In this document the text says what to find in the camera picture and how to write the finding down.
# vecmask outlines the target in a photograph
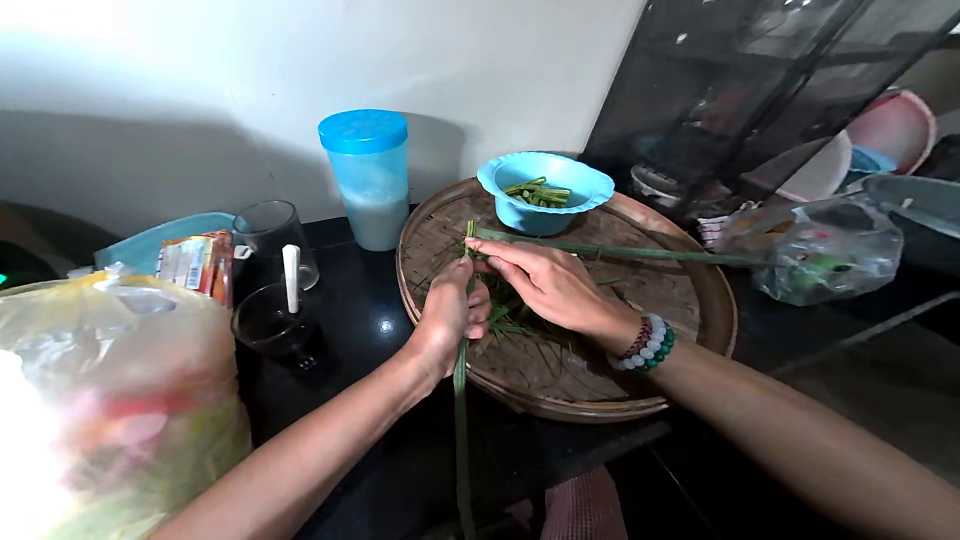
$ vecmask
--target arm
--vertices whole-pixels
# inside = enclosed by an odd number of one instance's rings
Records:
[[[469,240],[540,316],[596,339],[614,355],[633,344],[639,315],[605,299],[583,264],[531,244]],[[838,522],[878,537],[960,536],[960,492],[916,461],[804,394],[678,339],[649,377]]]
[[[490,295],[466,294],[469,259],[433,281],[420,324],[393,357],[256,449],[152,540],[290,538],[397,418],[453,370],[457,343],[482,337]]]

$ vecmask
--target finger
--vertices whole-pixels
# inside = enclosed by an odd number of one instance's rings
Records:
[[[486,321],[487,317],[490,316],[491,309],[493,309],[493,305],[491,305],[490,302],[481,304],[477,307],[471,307],[467,311],[467,322],[473,325]]]
[[[473,272],[476,274],[490,274],[496,272],[496,270],[487,264],[485,260],[475,259],[473,261]]]
[[[538,248],[539,246],[526,242],[508,244],[494,240],[467,238],[467,245],[480,253],[506,260],[528,272],[542,268],[547,262],[544,260],[543,254],[539,253],[536,249],[531,249]]]
[[[490,303],[490,290],[487,288],[487,286],[480,280],[473,282],[473,291],[470,292],[470,295],[467,298],[467,306],[477,307],[482,304],[489,304],[489,303]]]
[[[473,274],[473,259],[469,257],[461,257],[456,260],[452,260],[443,270],[440,271],[440,274],[437,275],[437,278],[442,278],[444,280],[456,283],[457,285],[467,288],[467,283],[470,281],[470,276]]]
[[[490,329],[490,323],[484,321],[478,325],[469,325],[467,329],[464,330],[464,337],[467,339],[480,339],[487,333],[487,330]]]
[[[500,275],[503,276],[503,279],[513,285],[516,292],[520,293],[523,299],[535,298],[537,295],[543,294],[543,292],[530,281],[530,276],[519,266],[507,262],[500,257],[488,258],[487,264],[496,268],[496,270],[500,272]]]

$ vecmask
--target food packet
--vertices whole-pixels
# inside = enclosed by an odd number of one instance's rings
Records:
[[[230,231],[194,234],[164,240],[156,261],[156,276],[201,292],[232,307],[233,234]]]

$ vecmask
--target white plastic spoon handle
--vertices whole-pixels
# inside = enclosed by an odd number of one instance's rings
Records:
[[[300,246],[283,246],[283,279],[287,285],[287,310],[296,313],[300,309],[297,272],[300,269]]]

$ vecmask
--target beaded bracelet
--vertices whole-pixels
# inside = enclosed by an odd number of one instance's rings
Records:
[[[619,371],[650,371],[670,354],[675,340],[676,334],[669,323],[651,313],[643,317],[643,326],[634,344],[620,359],[611,359],[611,365]]]

